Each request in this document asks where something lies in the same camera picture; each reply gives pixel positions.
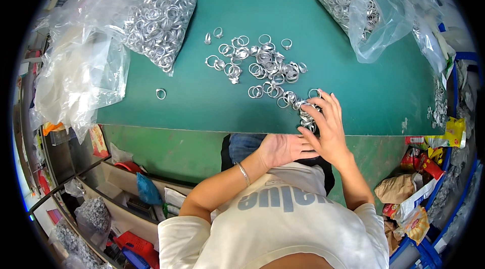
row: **red container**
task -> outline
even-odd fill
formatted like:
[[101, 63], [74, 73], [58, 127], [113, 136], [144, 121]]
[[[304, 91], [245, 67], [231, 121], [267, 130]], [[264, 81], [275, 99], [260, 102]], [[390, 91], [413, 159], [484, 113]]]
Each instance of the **red container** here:
[[130, 162], [130, 161], [122, 162], [122, 163], [116, 163], [114, 165], [117, 166], [118, 168], [126, 169], [128, 171], [139, 172], [141, 174], [145, 174], [145, 172], [140, 168], [140, 166], [138, 166], [137, 164]]
[[113, 236], [113, 240], [120, 249], [123, 247], [127, 248], [146, 260], [150, 267], [160, 269], [158, 252], [154, 250], [152, 243], [134, 235], [130, 231], [126, 231], [119, 237]]

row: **green table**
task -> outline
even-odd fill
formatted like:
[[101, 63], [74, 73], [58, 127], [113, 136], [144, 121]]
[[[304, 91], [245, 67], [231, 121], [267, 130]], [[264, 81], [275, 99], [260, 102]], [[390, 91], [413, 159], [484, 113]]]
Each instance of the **green table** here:
[[[207, 32], [224, 29], [224, 37]], [[204, 64], [222, 43], [247, 35], [249, 45], [269, 34], [286, 62], [304, 62], [308, 72], [295, 84], [284, 84], [300, 97], [311, 88], [334, 92], [343, 110], [347, 135], [401, 136], [442, 134], [426, 118], [434, 106], [433, 71], [411, 34], [388, 47], [373, 64], [355, 58], [348, 37], [317, 0], [198, 0], [174, 67], [166, 76], [143, 55], [131, 53], [126, 96], [122, 102], [101, 108], [98, 123], [151, 128], [219, 132], [297, 133], [299, 116], [280, 109], [268, 96], [252, 99], [247, 90], [264, 81], [247, 70], [244, 60], [239, 84]], [[286, 51], [280, 42], [293, 41]], [[157, 99], [155, 89], [167, 96]], [[407, 128], [403, 122], [407, 119]]]

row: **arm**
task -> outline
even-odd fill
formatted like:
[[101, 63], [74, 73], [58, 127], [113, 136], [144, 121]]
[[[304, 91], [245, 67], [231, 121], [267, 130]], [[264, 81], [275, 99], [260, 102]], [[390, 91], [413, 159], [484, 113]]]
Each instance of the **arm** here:
[[[268, 134], [261, 146], [240, 164], [253, 183], [271, 168], [318, 156], [311, 150], [312, 145], [302, 136]], [[197, 216], [210, 223], [210, 212], [245, 188], [246, 180], [235, 165], [199, 183], [183, 202], [179, 216]]]
[[342, 125], [342, 108], [335, 95], [328, 95], [320, 89], [322, 98], [313, 97], [308, 103], [322, 108], [318, 112], [310, 105], [303, 105], [302, 109], [310, 114], [320, 130], [320, 138], [317, 139], [311, 131], [305, 127], [298, 127], [307, 141], [313, 146], [327, 162], [331, 163], [341, 175], [343, 196], [347, 208], [355, 210], [362, 204], [374, 203], [371, 189], [360, 173], [354, 160], [354, 155], [345, 144], [345, 134]]

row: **right hand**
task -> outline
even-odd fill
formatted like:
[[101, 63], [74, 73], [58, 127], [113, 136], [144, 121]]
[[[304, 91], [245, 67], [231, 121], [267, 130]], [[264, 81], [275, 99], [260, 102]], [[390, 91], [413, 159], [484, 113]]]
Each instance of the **right hand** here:
[[342, 125], [342, 108], [333, 93], [328, 95], [321, 89], [319, 91], [322, 98], [313, 97], [307, 100], [307, 102], [322, 108], [321, 113], [309, 105], [302, 105], [301, 108], [315, 120], [320, 130], [320, 138], [316, 138], [305, 127], [298, 127], [298, 131], [303, 134], [314, 150], [324, 160], [339, 169], [352, 156], [345, 143], [345, 134]]

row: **hand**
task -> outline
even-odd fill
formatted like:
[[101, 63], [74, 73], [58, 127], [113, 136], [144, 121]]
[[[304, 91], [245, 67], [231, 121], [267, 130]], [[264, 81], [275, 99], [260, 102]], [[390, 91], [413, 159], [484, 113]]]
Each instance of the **hand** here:
[[302, 105], [302, 109], [310, 114], [315, 120], [319, 130], [320, 139], [305, 128], [298, 127], [298, 131], [303, 134], [307, 141], [313, 146], [314, 150], [320, 154], [327, 162], [339, 169], [342, 163], [349, 159], [350, 153], [345, 144], [345, 134], [342, 125], [342, 108], [340, 103], [332, 93], [328, 95], [319, 89], [322, 98], [313, 97], [307, 100], [308, 103], [322, 108], [322, 113], [309, 105]]
[[299, 135], [268, 134], [259, 148], [255, 151], [263, 162], [266, 170], [279, 167], [297, 159], [317, 157], [312, 145]]

